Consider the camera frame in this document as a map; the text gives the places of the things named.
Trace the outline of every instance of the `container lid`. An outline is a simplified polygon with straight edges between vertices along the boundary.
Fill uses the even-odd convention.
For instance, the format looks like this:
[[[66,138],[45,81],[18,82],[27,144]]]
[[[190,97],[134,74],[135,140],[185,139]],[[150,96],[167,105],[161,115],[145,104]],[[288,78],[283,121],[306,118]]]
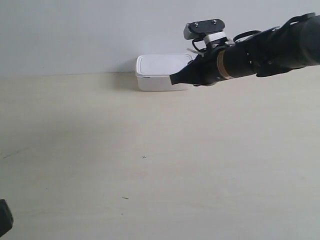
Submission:
[[[191,60],[189,54],[150,54],[137,58],[137,77],[168,77],[183,69]]]

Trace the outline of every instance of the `white box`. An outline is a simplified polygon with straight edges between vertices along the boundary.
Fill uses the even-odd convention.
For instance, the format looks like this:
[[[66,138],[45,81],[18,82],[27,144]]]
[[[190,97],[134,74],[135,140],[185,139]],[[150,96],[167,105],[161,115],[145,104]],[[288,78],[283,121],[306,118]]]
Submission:
[[[190,84],[172,85],[169,75],[183,69],[193,57],[189,54],[150,54],[137,58],[135,75],[142,91],[188,90]]]

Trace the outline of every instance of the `white plastic container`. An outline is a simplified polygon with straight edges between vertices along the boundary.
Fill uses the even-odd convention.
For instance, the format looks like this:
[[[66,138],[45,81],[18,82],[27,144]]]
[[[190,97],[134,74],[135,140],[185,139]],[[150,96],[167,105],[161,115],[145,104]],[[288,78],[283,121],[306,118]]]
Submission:
[[[192,60],[189,54],[150,54],[137,58],[135,75],[142,91],[188,90],[192,85],[172,85],[169,75],[183,69]]]

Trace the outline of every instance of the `black object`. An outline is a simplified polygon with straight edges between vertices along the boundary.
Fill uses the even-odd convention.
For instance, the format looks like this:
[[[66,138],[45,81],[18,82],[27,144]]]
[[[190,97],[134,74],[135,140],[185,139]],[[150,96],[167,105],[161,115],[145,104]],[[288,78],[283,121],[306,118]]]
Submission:
[[[4,199],[0,199],[0,237],[12,229],[14,218]]]
[[[254,75],[268,77],[307,66],[320,65],[320,15],[308,13],[295,16],[282,27],[266,31],[249,31],[230,41],[212,27],[189,23],[193,39],[205,41],[206,48],[181,71],[170,75],[171,83],[211,86],[217,82]]]

